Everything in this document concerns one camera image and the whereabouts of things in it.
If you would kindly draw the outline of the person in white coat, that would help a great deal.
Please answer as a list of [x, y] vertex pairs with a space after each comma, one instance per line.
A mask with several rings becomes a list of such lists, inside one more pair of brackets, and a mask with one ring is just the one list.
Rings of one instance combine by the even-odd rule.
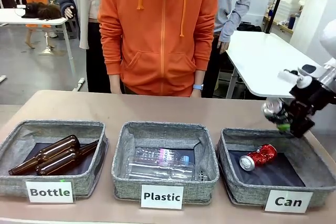
[[65, 8], [71, 5], [75, 8], [73, 14], [79, 28], [79, 47], [86, 51], [88, 91], [110, 93], [98, 23], [100, 0], [58, 0], [58, 3], [63, 16]]

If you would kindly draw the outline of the white table with thin legs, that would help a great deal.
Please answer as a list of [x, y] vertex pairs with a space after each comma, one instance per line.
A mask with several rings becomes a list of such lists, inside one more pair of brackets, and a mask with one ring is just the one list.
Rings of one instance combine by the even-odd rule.
[[5, 26], [7, 24], [15, 24], [15, 25], [26, 25], [26, 24], [33, 24], [38, 25], [41, 27], [42, 25], [49, 25], [51, 27], [60, 26], [60, 28], [55, 28], [55, 31], [60, 31], [63, 33], [65, 43], [66, 43], [66, 49], [67, 49], [67, 55], [69, 64], [71, 67], [71, 73], [72, 77], [75, 80], [75, 86], [73, 88], [74, 92], [80, 91], [83, 84], [85, 83], [84, 77], [77, 77], [76, 69], [75, 69], [75, 63], [71, 51], [70, 41], [67, 33], [66, 28], [66, 22], [68, 19], [66, 18], [59, 18], [59, 19], [51, 19], [51, 20], [45, 20], [45, 19], [38, 19], [38, 18], [22, 18], [24, 15], [24, 9], [20, 8], [0, 8], [0, 26]]

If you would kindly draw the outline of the large white rounded table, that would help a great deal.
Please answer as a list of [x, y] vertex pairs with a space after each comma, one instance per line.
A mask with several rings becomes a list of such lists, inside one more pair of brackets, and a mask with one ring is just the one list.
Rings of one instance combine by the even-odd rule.
[[291, 98], [293, 85], [278, 78], [279, 72], [319, 65], [273, 33], [235, 31], [227, 53], [248, 90], [259, 97]]

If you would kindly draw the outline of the white Plastic label card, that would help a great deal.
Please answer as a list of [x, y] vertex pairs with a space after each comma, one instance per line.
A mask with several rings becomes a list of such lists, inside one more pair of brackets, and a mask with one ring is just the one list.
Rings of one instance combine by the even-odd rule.
[[141, 186], [141, 208], [181, 210], [183, 186]]

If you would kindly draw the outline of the black furry bag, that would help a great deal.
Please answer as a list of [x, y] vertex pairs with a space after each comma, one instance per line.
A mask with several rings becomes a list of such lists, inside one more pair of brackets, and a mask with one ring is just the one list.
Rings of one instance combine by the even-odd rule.
[[55, 4], [27, 3], [22, 18], [37, 18], [40, 20], [52, 20], [62, 18], [60, 8]]

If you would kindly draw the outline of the grey fabric basket Can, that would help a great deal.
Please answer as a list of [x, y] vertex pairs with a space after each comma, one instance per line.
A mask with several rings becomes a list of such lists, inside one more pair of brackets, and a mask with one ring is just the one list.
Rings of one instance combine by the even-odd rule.
[[[277, 157], [251, 171], [244, 170], [240, 158], [265, 144], [276, 149]], [[308, 207], [320, 207], [336, 190], [336, 174], [305, 137], [276, 130], [224, 128], [216, 150], [235, 204], [264, 206], [272, 191], [288, 191], [311, 193]]]

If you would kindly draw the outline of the grey shirt person's hand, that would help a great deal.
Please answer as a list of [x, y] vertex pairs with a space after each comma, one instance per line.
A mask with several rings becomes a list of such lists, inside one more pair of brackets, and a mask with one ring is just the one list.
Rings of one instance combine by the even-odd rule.
[[218, 41], [217, 44], [217, 49], [219, 50], [219, 54], [223, 54], [229, 47], [229, 42], [222, 42], [222, 41]]

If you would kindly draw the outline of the person in orange hoodie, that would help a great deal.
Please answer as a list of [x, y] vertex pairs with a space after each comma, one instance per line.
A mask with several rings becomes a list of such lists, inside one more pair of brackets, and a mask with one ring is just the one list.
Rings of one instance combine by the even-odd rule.
[[100, 0], [108, 75], [139, 95], [190, 97], [203, 84], [217, 0]]

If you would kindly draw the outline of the brown glass bottle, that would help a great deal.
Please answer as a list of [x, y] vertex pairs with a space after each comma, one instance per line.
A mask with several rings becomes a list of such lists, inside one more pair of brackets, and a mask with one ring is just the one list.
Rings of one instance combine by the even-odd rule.
[[80, 165], [87, 156], [96, 151], [99, 141], [96, 140], [80, 148], [68, 149], [55, 157], [37, 165], [35, 172], [39, 176], [63, 175]]
[[31, 172], [39, 164], [42, 164], [51, 158], [61, 154], [71, 148], [78, 150], [80, 148], [80, 142], [75, 135], [67, 136], [37, 152], [31, 159], [19, 164], [18, 166], [8, 171], [9, 175], [25, 175]]

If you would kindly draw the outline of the crushed silver can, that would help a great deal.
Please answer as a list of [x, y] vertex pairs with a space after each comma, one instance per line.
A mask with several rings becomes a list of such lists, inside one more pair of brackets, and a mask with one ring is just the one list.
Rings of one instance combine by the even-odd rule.
[[270, 110], [272, 108], [283, 108], [284, 107], [284, 103], [281, 99], [267, 99], [262, 107], [261, 110], [265, 116], [265, 118], [270, 121]]

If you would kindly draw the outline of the person's right hand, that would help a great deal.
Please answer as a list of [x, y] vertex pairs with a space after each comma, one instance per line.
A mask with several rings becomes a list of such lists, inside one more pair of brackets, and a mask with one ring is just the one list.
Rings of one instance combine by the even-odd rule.
[[119, 74], [112, 74], [109, 75], [110, 81], [110, 90], [113, 94], [122, 94], [121, 84], [120, 84], [120, 75]]

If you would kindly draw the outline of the pale hand of bystander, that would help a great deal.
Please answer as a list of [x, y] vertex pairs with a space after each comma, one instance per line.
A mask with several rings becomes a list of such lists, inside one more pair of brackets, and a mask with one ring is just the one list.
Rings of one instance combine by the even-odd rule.
[[64, 10], [64, 16], [67, 18], [67, 19], [73, 19], [74, 18], [74, 14], [73, 14], [73, 11], [74, 11], [74, 6], [69, 6], [67, 8], [65, 8]]

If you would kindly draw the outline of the crushed red soda can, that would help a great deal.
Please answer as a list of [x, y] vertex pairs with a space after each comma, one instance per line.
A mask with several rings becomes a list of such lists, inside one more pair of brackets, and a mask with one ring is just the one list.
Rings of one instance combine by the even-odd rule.
[[257, 148], [256, 151], [243, 155], [239, 159], [241, 168], [247, 172], [256, 167], [272, 162], [278, 155], [277, 150], [270, 144], [265, 144]]

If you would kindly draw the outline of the white Can label card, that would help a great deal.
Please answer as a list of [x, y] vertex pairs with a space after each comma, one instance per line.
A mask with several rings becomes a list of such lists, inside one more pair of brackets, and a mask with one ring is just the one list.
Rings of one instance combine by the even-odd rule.
[[271, 190], [264, 211], [304, 214], [312, 195], [312, 192]]

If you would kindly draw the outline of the black tripod pole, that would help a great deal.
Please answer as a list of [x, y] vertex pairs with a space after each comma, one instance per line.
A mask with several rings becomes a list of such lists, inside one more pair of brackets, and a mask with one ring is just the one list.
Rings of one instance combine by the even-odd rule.
[[280, 4], [280, 1], [281, 0], [276, 0], [275, 3], [273, 4], [272, 6], [272, 14], [269, 16], [270, 20], [268, 21], [268, 23], [266, 24], [266, 27], [265, 27], [265, 30], [264, 30], [264, 33], [266, 34], [269, 34], [271, 32], [271, 28], [272, 28], [272, 25], [273, 25], [273, 21], [275, 19], [275, 15], [277, 13], [277, 10], [278, 10], [278, 7], [279, 7], [279, 4]]

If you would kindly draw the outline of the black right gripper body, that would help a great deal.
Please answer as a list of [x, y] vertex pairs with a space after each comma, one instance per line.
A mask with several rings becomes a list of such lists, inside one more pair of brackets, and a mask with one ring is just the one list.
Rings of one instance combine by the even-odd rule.
[[295, 137], [302, 137], [315, 125], [310, 117], [330, 103], [330, 90], [317, 79], [299, 78], [290, 94], [294, 97], [286, 108], [290, 132]]

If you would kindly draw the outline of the white Bottle label card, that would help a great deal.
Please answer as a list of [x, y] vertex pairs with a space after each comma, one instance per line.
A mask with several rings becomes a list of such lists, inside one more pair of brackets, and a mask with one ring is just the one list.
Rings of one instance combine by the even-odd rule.
[[30, 203], [72, 204], [74, 194], [71, 182], [26, 182]]

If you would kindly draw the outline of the grey fabric basket Bottle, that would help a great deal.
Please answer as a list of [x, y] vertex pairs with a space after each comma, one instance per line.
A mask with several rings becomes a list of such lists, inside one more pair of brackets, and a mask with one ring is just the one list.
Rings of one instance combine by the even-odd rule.
[[[29, 160], [37, 152], [58, 140], [74, 135], [81, 146], [97, 141], [96, 149], [79, 164], [61, 175], [39, 176], [33, 170], [26, 175], [10, 175], [9, 170]], [[99, 121], [25, 120], [8, 135], [0, 136], [0, 196], [42, 197], [57, 202], [88, 198], [94, 191], [109, 141], [106, 125]]]

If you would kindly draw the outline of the grey fabric basket Plastic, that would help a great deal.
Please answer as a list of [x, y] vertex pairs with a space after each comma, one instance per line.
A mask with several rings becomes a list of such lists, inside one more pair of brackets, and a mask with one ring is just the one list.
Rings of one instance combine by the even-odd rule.
[[208, 129], [199, 124], [127, 122], [111, 167], [114, 195], [147, 208], [207, 204], [219, 179]]

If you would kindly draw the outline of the person in grey shirt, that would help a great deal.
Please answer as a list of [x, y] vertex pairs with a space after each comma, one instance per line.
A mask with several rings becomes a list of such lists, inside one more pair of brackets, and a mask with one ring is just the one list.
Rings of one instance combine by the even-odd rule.
[[251, 0], [218, 0], [212, 51], [203, 81], [203, 98], [213, 97], [223, 61], [224, 53], [219, 54], [219, 50], [217, 49], [218, 41], [230, 43], [230, 37], [239, 26], [243, 16], [249, 11], [250, 1]]

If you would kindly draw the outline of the stacked clear plastic boxes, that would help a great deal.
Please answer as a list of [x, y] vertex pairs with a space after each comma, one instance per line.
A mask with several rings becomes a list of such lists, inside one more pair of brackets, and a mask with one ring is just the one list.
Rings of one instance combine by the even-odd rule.
[[300, 0], [280, 0], [275, 17], [286, 19], [300, 9]]

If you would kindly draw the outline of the clear plastic bottle blue cap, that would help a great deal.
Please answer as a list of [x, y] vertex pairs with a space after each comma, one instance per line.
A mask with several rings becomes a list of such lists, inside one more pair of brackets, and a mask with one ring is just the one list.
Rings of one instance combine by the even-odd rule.
[[136, 161], [153, 162], [164, 165], [173, 163], [188, 165], [190, 162], [189, 156], [182, 154], [178, 150], [167, 148], [137, 147], [134, 159]]

